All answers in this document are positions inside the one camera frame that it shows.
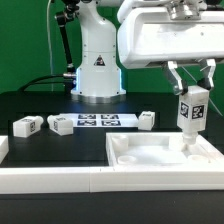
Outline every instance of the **black cable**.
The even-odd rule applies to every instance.
[[[46,79],[53,79],[53,78],[63,78],[63,75],[52,75],[52,76],[42,76],[36,79],[33,79],[32,81],[28,82],[27,84],[21,86],[18,91],[24,91],[30,84],[36,83],[38,81],[46,80]]]
[[[29,86],[32,86],[32,85],[58,84],[58,83],[64,84],[64,82],[35,82],[35,83],[30,83],[29,85],[27,84],[27,85],[26,85],[26,88],[28,88]]]

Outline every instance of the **white plastic tray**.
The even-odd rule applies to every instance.
[[[224,189],[224,156],[201,136],[190,147],[180,138],[181,133],[108,133],[109,166],[0,168],[0,194]],[[7,142],[0,136],[1,159]]]
[[[224,165],[224,156],[200,135],[186,145],[182,133],[108,133],[106,149],[113,167]]]

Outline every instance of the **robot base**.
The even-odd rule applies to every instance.
[[[119,94],[116,96],[110,96],[110,97],[94,97],[94,96],[84,96],[84,95],[77,95],[77,94],[71,94],[72,100],[75,101],[82,101],[85,103],[116,103],[121,102],[126,99],[126,94]]]

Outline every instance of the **white block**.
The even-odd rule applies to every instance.
[[[40,116],[27,116],[13,123],[13,134],[15,137],[27,138],[40,131],[43,118]]]
[[[8,137],[0,136],[0,163],[9,152]]]
[[[73,121],[63,116],[49,116],[47,118],[50,129],[59,135],[73,134]]]
[[[155,123],[155,112],[143,111],[139,116],[138,129],[150,131]]]

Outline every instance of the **black table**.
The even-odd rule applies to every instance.
[[[106,132],[138,131],[136,128],[74,128],[72,138],[65,139],[76,145],[76,153],[73,150],[63,155],[60,144],[64,143],[60,143],[60,136],[48,130],[45,122],[39,134],[22,142],[25,148],[22,152],[16,148],[18,139],[12,136],[12,122],[28,115],[40,115],[46,120],[48,115],[59,113],[134,113],[138,116],[150,110],[156,112],[154,131],[180,131],[176,126],[178,97],[172,94],[128,93],[124,102],[91,105],[74,102],[60,92],[7,92],[0,95],[0,104],[0,135],[9,135],[10,139],[10,152],[1,167],[106,166]],[[224,119],[209,110],[207,128],[200,133],[221,152],[224,152],[223,127]],[[56,155],[52,154],[51,147],[44,152],[33,147],[36,145],[33,141],[51,145],[46,136],[56,141]],[[28,153],[30,144],[32,153]],[[90,144],[94,145],[91,153]],[[85,148],[83,153],[79,153],[80,147]],[[224,191],[0,195],[0,219],[1,223],[10,224],[224,223]]]

